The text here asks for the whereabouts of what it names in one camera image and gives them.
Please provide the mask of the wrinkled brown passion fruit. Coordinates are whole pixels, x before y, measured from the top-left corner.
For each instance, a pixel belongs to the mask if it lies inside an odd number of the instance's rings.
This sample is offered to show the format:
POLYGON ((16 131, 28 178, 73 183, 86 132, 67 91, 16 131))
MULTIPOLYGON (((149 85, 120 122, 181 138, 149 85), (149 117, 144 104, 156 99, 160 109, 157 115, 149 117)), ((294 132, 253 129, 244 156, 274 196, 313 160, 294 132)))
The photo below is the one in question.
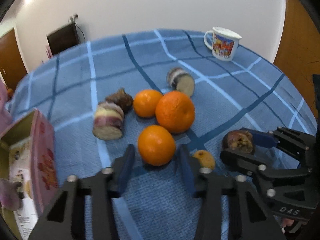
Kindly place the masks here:
POLYGON ((253 155, 255 153, 255 144, 252 133, 243 129, 228 132, 223 137, 222 149, 228 148, 233 151, 253 155))

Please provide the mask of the small yellow-brown pear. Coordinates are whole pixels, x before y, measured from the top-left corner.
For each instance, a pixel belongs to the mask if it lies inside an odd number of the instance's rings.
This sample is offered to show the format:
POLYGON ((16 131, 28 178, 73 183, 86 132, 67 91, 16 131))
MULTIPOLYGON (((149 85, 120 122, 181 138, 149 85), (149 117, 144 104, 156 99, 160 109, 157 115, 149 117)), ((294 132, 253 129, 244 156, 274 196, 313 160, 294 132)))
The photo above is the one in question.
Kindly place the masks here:
POLYGON ((202 167, 210 168, 211 170, 215 169, 215 159, 210 152, 198 150, 193 154, 193 157, 199 161, 202 167))

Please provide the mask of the dark purple passion fruit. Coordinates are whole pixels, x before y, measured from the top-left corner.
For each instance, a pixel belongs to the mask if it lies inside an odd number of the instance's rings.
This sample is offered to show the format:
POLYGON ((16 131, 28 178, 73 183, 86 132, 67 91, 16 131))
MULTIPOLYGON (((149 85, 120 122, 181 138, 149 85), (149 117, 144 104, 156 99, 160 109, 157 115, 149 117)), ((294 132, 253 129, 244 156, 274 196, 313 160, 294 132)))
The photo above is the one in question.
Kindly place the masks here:
POLYGON ((22 186, 21 182, 11 183, 5 178, 1 178, 1 206, 9 211, 16 211, 21 206, 21 199, 17 189, 22 186))

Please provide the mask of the large orange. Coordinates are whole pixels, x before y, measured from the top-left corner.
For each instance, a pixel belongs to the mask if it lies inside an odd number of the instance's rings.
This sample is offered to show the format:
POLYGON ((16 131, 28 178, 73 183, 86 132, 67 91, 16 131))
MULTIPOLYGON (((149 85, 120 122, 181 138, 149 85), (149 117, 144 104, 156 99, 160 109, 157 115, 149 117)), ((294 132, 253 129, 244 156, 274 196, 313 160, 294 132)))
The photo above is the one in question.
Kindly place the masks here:
POLYGON ((172 91, 159 100, 155 116, 158 124, 170 133, 184 133, 195 120, 195 107, 187 95, 172 91))

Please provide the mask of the medium orange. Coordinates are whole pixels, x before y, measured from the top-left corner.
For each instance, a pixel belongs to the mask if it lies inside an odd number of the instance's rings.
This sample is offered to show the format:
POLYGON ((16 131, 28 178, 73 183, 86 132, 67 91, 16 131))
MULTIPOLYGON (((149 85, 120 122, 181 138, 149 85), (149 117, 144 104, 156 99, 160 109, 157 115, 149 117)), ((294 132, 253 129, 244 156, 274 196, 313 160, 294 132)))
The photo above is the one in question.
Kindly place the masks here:
POLYGON ((142 130, 137 141, 143 161, 152 166, 163 166, 173 158, 176 145, 172 135, 162 126, 151 125, 142 130))

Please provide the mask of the printed paper liner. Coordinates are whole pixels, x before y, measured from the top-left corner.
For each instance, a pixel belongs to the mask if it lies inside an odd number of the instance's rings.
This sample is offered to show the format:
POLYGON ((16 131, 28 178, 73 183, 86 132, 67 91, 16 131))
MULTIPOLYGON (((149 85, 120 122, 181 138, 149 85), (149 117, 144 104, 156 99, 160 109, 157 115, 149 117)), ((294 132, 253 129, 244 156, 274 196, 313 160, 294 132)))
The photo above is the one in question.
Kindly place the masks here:
POLYGON ((22 183, 17 189, 21 206, 14 212, 14 216, 23 239, 29 238, 38 220, 31 190, 30 150, 31 142, 28 137, 11 145, 9 151, 9 180, 12 183, 22 183))

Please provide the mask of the pink metal tin tray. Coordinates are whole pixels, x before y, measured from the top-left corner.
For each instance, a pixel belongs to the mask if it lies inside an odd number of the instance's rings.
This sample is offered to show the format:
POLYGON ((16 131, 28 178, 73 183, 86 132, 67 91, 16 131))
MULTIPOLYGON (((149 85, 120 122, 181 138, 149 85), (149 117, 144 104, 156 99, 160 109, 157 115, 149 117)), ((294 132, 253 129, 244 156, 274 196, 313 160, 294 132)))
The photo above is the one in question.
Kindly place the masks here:
POLYGON ((1 133, 1 216, 18 239, 28 239, 59 185, 54 129, 37 109, 1 133))

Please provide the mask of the blue plaid tablecloth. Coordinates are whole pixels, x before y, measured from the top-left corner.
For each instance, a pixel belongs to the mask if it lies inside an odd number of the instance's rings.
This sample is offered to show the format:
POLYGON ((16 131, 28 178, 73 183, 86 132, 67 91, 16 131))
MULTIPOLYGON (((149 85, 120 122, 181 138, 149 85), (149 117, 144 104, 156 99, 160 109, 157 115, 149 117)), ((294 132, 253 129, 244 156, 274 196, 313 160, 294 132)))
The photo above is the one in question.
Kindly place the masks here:
MULTIPOLYGON (((316 133, 316 119, 288 77, 255 52, 239 45, 232 62, 213 57, 199 31, 152 30, 87 41, 65 50, 25 76, 16 88, 9 112, 19 119, 33 108, 55 130, 58 184, 67 176, 95 175, 121 156, 128 144, 137 147, 140 132, 156 124, 130 111, 124 136, 101 141, 92 134, 99 102, 119 88, 133 98, 144 89, 166 93, 169 70, 181 67, 195 80, 191 97, 195 121, 176 145, 209 151, 215 172, 236 176, 220 160, 221 140, 242 127, 267 132, 278 126, 316 133)), ((123 198, 113 200, 120 239, 193 239, 201 200, 183 184, 171 162, 146 170, 137 153, 123 198)))

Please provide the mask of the small orange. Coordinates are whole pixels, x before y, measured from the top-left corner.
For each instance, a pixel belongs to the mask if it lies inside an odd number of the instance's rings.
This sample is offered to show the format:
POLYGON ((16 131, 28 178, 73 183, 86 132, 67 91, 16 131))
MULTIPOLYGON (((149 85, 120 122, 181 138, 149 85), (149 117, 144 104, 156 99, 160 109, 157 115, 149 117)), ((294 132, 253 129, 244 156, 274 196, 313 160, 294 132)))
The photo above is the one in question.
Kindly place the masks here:
POLYGON ((133 100, 133 109, 141 118, 152 118, 155 115, 156 106, 163 94, 154 89, 145 89, 136 94, 133 100))

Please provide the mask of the white printed mug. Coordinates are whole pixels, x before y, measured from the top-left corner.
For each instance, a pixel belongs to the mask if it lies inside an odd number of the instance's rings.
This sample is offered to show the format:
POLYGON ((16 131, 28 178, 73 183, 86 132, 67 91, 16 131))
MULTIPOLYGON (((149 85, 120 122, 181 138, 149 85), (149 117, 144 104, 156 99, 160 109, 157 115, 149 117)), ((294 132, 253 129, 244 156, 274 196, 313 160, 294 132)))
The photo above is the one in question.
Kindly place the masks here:
POLYGON ((205 32, 203 41, 212 55, 221 61, 232 61, 242 36, 223 27, 212 27, 205 32))

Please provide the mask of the brown wooden door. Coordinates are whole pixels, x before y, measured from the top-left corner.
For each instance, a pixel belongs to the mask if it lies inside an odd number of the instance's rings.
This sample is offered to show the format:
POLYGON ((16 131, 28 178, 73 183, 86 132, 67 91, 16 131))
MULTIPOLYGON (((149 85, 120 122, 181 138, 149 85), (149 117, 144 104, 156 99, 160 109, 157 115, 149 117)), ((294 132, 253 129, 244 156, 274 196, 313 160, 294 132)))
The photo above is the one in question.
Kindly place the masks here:
POLYGON ((18 83, 27 75, 22 61, 14 29, 1 37, 0 43, 1 75, 8 88, 16 90, 18 83))

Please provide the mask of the black television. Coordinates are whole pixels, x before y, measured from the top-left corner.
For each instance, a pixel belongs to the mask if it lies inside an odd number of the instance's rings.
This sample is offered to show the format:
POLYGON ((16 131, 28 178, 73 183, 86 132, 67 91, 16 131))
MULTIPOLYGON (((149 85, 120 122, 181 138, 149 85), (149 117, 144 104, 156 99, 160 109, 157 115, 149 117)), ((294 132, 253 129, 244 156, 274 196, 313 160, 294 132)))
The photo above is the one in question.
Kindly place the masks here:
POLYGON ((75 23, 65 25, 47 35, 47 41, 53 56, 69 48, 77 46, 80 44, 80 39, 75 23))

